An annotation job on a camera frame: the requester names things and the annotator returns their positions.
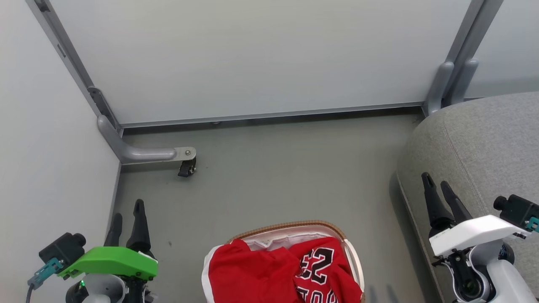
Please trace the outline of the grey fabric sofa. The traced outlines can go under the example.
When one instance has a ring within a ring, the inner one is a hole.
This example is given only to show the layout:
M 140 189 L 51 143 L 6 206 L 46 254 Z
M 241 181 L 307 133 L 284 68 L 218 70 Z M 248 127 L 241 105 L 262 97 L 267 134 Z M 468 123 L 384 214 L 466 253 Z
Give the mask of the grey fabric sofa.
M 493 203 L 515 194 L 539 205 L 539 92 L 478 98 L 426 117 L 414 130 L 397 162 L 396 180 L 415 228 L 435 291 L 456 303 L 452 277 L 436 261 L 421 175 L 437 186 L 447 181 L 472 217 L 500 215 Z M 514 267 L 539 298 L 539 233 L 505 238 Z

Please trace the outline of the grey partition frame post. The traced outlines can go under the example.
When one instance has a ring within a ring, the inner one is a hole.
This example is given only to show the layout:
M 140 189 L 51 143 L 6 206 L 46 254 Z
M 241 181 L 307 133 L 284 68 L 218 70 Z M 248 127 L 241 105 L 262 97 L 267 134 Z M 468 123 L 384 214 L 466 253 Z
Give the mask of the grey partition frame post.
M 470 0 L 470 5 L 445 59 L 455 66 L 472 59 L 504 0 Z
M 118 123 L 108 105 L 103 92 L 97 88 L 83 65 L 76 49 L 64 29 L 51 0 L 25 0 L 39 25 L 44 30 L 60 59 L 67 67 L 83 96 L 88 101 L 96 116 L 104 115 L 114 130 L 122 134 L 123 128 Z

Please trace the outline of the white brown-rimmed laundry basket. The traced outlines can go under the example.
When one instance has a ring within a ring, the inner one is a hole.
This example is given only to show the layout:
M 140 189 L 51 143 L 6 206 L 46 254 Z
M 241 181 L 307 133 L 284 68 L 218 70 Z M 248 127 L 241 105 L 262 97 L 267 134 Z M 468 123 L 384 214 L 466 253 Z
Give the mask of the white brown-rimmed laundry basket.
M 238 234 L 229 239 L 227 243 L 229 244 L 236 239 L 241 239 L 248 244 L 251 250 L 274 250 L 280 247 L 288 249 L 294 244 L 323 237 L 332 237 L 340 241 L 352 270 L 351 276 L 363 292 L 360 303 L 365 303 L 365 279 L 358 254 L 344 232 L 330 222 L 307 220 L 280 223 Z

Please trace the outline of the grey metal partition foot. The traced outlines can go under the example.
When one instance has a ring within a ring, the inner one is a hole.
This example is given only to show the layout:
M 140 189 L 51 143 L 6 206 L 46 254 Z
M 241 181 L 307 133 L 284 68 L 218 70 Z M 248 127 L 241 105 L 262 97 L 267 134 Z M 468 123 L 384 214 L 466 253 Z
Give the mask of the grey metal partition foot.
M 115 128 L 104 116 L 97 117 L 97 127 L 110 149 L 123 165 L 154 162 L 182 162 L 196 159 L 197 150 L 192 146 L 176 148 L 139 148 L 123 141 Z
M 442 108 L 443 93 L 450 81 L 453 69 L 454 64 L 450 61 L 442 63 L 438 67 L 422 106 L 425 117 L 430 116 Z
M 466 92 L 478 67 L 479 61 L 475 58 L 467 60 L 464 63 L 462 69 L 457 74 L 456 80 L 453 82 L 453 85 L 444 99 L 446 106 L 456 105 L 464 101 Z

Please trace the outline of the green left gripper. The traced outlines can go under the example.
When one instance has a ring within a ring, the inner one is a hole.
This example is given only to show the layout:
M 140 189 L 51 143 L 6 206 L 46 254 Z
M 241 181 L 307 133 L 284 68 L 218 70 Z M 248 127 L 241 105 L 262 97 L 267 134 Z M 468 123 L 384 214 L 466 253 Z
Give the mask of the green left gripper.
M 75 278 L 80 274 L 111 274 L 152 280 L 158 275 L 158 261 L 149 255 L 151 243 L 142 199 L 133 208 L 133 228 L 126 247 L 119 247 L 123 231 L 123 216 L 115 213 L 105 238 L 104 246 L 97 246 L 59 272 L 61 278 Z

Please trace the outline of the grey partition bottom rail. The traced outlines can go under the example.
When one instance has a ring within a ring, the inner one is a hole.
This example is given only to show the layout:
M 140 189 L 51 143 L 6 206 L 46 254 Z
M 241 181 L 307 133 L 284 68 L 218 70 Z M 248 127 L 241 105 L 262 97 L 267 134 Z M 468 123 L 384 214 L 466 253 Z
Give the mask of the grey partition bottom rail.
M 318 110 L 311 110 L 311 111 L 248 114 L 248 115 L 153 121 L 153 122 L 134 122 L 134 123 L 121 123 L 120 126 L 123 129 L 129 129 L 129 128 L 192 125 L 196 123 L 241 121 L 241 120 L 250 120 L 250 119 L 268 119 L 268 118 L 281 118 L 281 117 L 308 116 L 308 115 L 320 115 L 320 114 L 340 114 L 340 113 L 348 113 L 348 112 L 377 111 L 377 110 L 386 110 L 386 109 L 404 109 L 408 107 L 423 106 L 424 103 L 425 102 L 423 101 L 416 101 L 416 102 L 402 102 L 402 103 L 385 104 L 385 105 L 354 106 L 354 107 L 345 107 L 345 108 L 339 108 L 339 109 L 318 109 Z

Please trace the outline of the white plastic basket liner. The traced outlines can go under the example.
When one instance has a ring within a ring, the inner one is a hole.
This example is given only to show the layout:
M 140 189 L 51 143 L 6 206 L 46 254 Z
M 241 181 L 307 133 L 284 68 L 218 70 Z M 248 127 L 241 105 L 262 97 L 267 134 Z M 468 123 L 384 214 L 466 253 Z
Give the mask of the white plastic basket liner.
M 340 243 L 347 239 L 339 229 L 323 224 L 268 226 L 240 239 L 253 251 L 273 251 L 325 237 L 338 239 Z

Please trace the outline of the black caster wheel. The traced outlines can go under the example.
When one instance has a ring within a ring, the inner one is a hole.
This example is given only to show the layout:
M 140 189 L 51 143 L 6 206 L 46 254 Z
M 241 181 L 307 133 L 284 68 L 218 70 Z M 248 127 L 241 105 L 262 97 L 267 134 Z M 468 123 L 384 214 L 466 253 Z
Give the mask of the black caster wheel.
M 181 166 L 179 167 L 178 176 L 190 177 L 193 175 L 196 172 L 196 163 L 196 157 L 191 160 L 182 161 Z

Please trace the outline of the red basketball jersey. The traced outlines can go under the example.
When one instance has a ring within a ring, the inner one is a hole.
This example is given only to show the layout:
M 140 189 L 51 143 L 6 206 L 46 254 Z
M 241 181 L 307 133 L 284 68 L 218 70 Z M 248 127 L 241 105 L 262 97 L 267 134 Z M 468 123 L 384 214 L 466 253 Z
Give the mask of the red basketball jersey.
M 253 251 L 241 239 L 205 257 L 207 303 L 360 303 L 338 239 L 308 240 L 273 251 Z

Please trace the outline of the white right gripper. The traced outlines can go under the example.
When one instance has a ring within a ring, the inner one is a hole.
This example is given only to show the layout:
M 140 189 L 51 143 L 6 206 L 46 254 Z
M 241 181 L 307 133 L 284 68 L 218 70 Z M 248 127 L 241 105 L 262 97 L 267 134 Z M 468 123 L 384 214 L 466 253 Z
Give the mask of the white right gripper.
M 424 197 L 429 216 L 429 242 L 434 255 L 449 256 L 453 250 L 504 239 L 512 234 L 530 236 L 531 232 L 494 215 L 474 218 L 447 181 L 440 183 L 443 197 L 451 209 L 444 207 L 429 173 L 422 175 Z

